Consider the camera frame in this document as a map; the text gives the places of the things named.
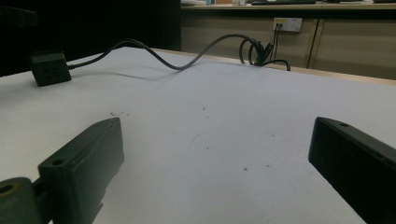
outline scratch mark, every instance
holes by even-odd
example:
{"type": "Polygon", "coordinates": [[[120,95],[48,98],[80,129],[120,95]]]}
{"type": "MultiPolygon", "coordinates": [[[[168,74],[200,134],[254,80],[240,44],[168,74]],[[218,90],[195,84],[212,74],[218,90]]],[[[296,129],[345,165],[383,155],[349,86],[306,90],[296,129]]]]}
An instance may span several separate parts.
{"type": "Polygon", "coordinates": [[[195,135],[194,138],[192,138],[190,144],[189,144],[189,148],[191,147],[192,143],[195,141],[195,139],[199,136],[200,134],[198,133],[197,135],[195,135]]]}

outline wooden cabinet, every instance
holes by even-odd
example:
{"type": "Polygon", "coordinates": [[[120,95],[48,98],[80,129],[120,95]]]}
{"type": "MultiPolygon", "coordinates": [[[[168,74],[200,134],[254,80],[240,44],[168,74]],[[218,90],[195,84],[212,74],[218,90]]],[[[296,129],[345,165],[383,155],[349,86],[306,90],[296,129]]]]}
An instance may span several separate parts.
{"type": "Polygon", "coordinates": [[[231,4],[233,0],[216,0],[215,4],[231,4]]]}
{"type": "MultiPolygon", "coordinates": [[[[277,58],[302,68],[396,79],[393,4],[229,5],[182,8],[181,15],[182,51],[198,53],[214,39],[233,33],[266,44],[274,38],[274,17],[303,18],[301,32],[280,32],[277,58]]],[[[239,43],[237,39],[220,42],[208,54],[238,58],[239,43]]]]}

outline wire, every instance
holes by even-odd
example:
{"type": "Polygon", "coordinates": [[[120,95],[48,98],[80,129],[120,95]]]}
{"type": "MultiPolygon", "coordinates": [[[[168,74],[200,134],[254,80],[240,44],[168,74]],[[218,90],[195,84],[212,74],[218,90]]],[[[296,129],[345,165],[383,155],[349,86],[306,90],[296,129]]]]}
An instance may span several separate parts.
{"type": "Polygon", "coordinates": [[[287,71],[290,71],[290,69],[291,69],[291,66],[290,66],[289,62],[284,60],[284,59],[273,59],[271,61],[268,61],[268,62],[264,63],[263,66],[265,66],[265,65],[267,65],[269,63],[284,63],[286,65],[286,70],[287,71]]]}
{"type": "MultiPolygon", "coordinates": [[[[274,38],[273,38],[273,44],[275,44],[275,40],[276,40],[276,29],[277,26],[279,26],[279,23],[276,24],[275,30],[274,30],[274,38]]],[[[274,49],[271,50],[271,57],[270,60],[272,60],[272,55],[273,55],[274,49]]]]}
{"type": "Polygon", "coordinates": [[[277,33],[276,33],[276,42],[275,42],[275,54],[274,54],[274,59],[276,59],[276,53],[277,53],[277,40],[279,39],[280,28],[282,28],[282,24],[279,24],[279,29],[277,30],[277,33]]]}
{"type": "MultiPolygon", "coordinates": [[[[213,41],[212,43],[210,43],[208,46],[206,46],[206,48],[204,48],[201,53],[199,53],[191,62],[187,63],[186,65],[183,66],[174,66],[170,63],[168,63],[166,60],[164,60],[160,55],[158,55],[156,52],[154,52],[151,48],[149,48],[148,46],[146,46],[145,44],[131,39],[131,38],[124,38],[118,42],[116,42],[115,44],[113,44],[107,51],[105,51],[103,54],[101,54],[100,56],[98,56],[97,58],[94,58],[90,61],[87,61],[85,63],[78,63],[78,64],[71,64],[68,65],[68,69],[72,70],[78,67],[82,67],[82,66],[86,66],[92,63],[96,63],[99,60],[105,58],[107,56],[107,54],[109,54],[113,49],[115,49],[116,47],[118,47],[121,44],[124,43],[130,43],[130,44],[134,44],[142,49],[147,50],[151,55],[153,55],[157,60],[159,60],[161,63],[163,63],[164,65],[166,65],[167,67],[174,69],[174,70],[185,70],[189,67],[191,67],[194,63],[196,63],[208,50],[210,50],[213,46],[215,46],[217,43],[219,43],[220,41],[230,38],[230,37],[240,37],[243,38],[244,40],[242,41],[240,48],[239,48],[239,59],[241,61],[241,63],[245,63],[243,56],[242,56],[242,47],[245,45],[245,43],[249,42],[250,43],[250,49],[249,49],[249,54],[248,54],[248,61],[250,63],[250,65],[255,65],[255,66],[265,66],[267,65],[269,62],[265,62],[265,60],[268,58],[268,55],[271,53],[274,45],[273,44],[268,44],[266,48],[264,48],[262,46],[262,43],[260,41],[257,41],[253,38],[248,37],[247,35],[240,35],[240,34],[232,34],[232,35],[224,35],[218,39],[216,39],[215,41],[213,41]],[[252,56],[252,52],[253,49],[256,50],[257,56],[256,56],[256,61],[253,62],[251,59],[252,56]]],[[[287,70],[290,70],[290,65],[286,60],[280,60],[278,62],[282,62],[287,66],[287,70]]]]}

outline black object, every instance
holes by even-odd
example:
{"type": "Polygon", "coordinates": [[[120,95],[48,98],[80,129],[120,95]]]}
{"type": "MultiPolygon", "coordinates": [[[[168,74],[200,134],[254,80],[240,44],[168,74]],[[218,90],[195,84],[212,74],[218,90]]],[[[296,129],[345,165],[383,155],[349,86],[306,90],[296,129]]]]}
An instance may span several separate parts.
{"type": "Polygon", "coordinates": [[[125,37],[151,48],[181,48],[180,0],[1,0],[0,5],[36,12],[39,23],[0,24],[0,77],[28,71],[32,51],[61,49],[70,62],[104,52],[125,37]]]}
{"type": "Polygon", "coordinates": [[[396,0],[373,0],[374,3],[396,3],[396,0]]]}
{"type": "Polygon", "coordinates": [[[396,149],[343,122],[317,118],[309,161],[367,223],[396,223],[396,149]]]}
{"type": "Polygon", "coordinates": [[[290,71],[290,64],[288,61],[283,60],[283,59],[273,59],[270,61],[266,61],[268,56],[270,55],[270,53],[272,52],[272,49],[274,47],[273,43],[268,43],[267,46],[264,48],[264,46],[262,45],[262,42],[257,41],[253,38],[248,37],[247,35],[240,35],[240,34],[232,34],[232,35],[223,35],[219,38],[217,38],[216,40],[214,40],[213,42],[211,42],[210,44],[208,44],[194,59],[192,59],[189,63],[182,65],[182,66],[175,66],[170,64],[169,62],[167,62],[165,59],[163,59],[160,55],[158,55],[156,52],[154,52],[152,49],[150,49],[148,46],[146,46],[145,44],[136,41],[134,39],[131,38],[124,38],[121,39],[119,41],[117,41],[116,43],[114,43],[106,52],[104,52],[103,54],[99,55],[98,57],[91,59],[85,63],[78,63],[78,64],[71,64],[68,65],[67,68],[69,70],[78,68],[78,67],[82,67],[82,66],[86,66],[92,63],[96,63],[99,60],[105,58],[107,56],[107,54],[109,54],[113,49],[115,49],[117,46],[124,44],[124,43],[128,43],[128,44],[134,44],[136,46],[138,46],[139,48],[145,49],[146,51],[148,51],[148,53],[150,53],[152,56],[154,56],[157,60],[159,60],[161,63],[163,63],[165,66],[171,68],[171,69],[175,69],[178,71],[182,71],[185,70],[189,67],[191,67],[194,63],[196,63],[208,50],[210,50],[213,46],[215,46],[216,44],[218,44],[220,41],[230,38],[230,37],[239,37],[242,38],[242,42],[239,45],[239,60],[241,61],[241,63],[245,63],[244,60],[244,56],[243,56],[243,47],[245,46],[245,44],[248,42],[250,43],[250,48],[248,51],[248,62],[250,65],[255,65],[255,66],[265,66],[269,63],[284,63],[286,65],[286,70],[290,71]],[[252,53],[253,50],[255,50],[256,52],[256,60],[253,61],[252,58],[252,53]]]}
{"type": "Polygon", "coordinates": [[[0,183],[0,223],[90,224],[122,163],[120,119],[95,123],[39,164],[34,184],[0,183]]]}
{"type": "Polygon", "coordinates": [[[0,25],[9,26],[38,26],[38,17],[35,11],[0,6],[0,25]]]}
{"type": "Polygon", "coordinates": [[[56,83],[70,81],[64,53],[58,51],[43,51],[31,54],[29,66],[37,86],[48,86],[56,83]]]}
{"type": "Polygon", "coordinates": [[[268,6],[268,5],[300,5],[300,4],[315,4],[316,0],[260,0],[251,3],[253,6],[268,6]]]}

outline dark background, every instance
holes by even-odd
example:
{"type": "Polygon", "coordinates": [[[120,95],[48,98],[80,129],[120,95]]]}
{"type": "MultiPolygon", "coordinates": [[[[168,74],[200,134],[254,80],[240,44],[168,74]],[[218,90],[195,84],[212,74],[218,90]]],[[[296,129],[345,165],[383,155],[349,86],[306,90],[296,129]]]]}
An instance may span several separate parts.
{"type": "Polygon", "coordinates": [[[0,6],[36,11],[39,21],[38,27],[0,25],[0,77],[30,70],[31,51],[60,49],[71,61],[124,37],[180,50],[179,0],[0,0],[0,6]]]}

